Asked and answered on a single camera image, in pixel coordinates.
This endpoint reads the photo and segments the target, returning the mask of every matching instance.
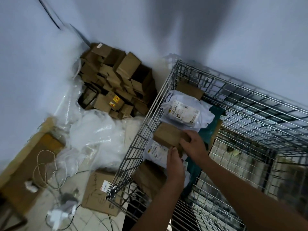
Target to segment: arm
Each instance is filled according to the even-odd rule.
[[[165,231],[175,205],[184,187],[184,167],[176,148],[170,148],[167,156],[168,178],[131,231]]]
[[[181,139],[181,146],[218,187],[248,230],[308,230],[303,217],[214,162],[196,131],[185,132],[191,142]]]

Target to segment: metal frame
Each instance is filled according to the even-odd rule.
[[[142,162],[143,150],[160,123],[160,104],[182,79],[205,91],[202,100],[226,110],[210,157],[263,193],[297,210],[300,207],[302,215],[308,218],[308,111],[207,67],[201,70],[182,61],[173,66],[134,138],[108,191],[108,199],[133,219],[137,217],[123,205],[132,200],[141,206],[149,203],[131,175]],[[126,194],[121,204],[114,200],[119,190]],[[176,230],[245,230],[234,209],[204,172],[188,198],[178,202],[170,225]]]

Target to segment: wire mesh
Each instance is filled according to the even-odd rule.
[[[308,111],[207,67],[200,70],[182,61],[173,66],[126,153],[108,192],[109,200],[135,220],[138,216],[124,204],[134,204],[140,214],[149,204],[131,175],[160,123],[160,104],[182,79],[205,92],[202,100],[226,110],[210,157],[308,218]],[[121,204],[113,199],[119,190],[126,193]],[[240,217],[204,172],[188,198],[178,202],[170,226],[175,230],[245,230]]]

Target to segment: hand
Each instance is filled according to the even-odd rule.
[[[202,167],[202,162],[210,159],[209,153],[205,148],[202,138],[198,132],[192,130],[183,130],[191,138],[190,143],[184,139],[180,139],[180,144],[188,156],[199,166]]]
[[[180,158],[176,147],[171,147],[168,151],[167,175],[167,182],[173,183],[182,192],[184,188],[185,172],[183,160]]]

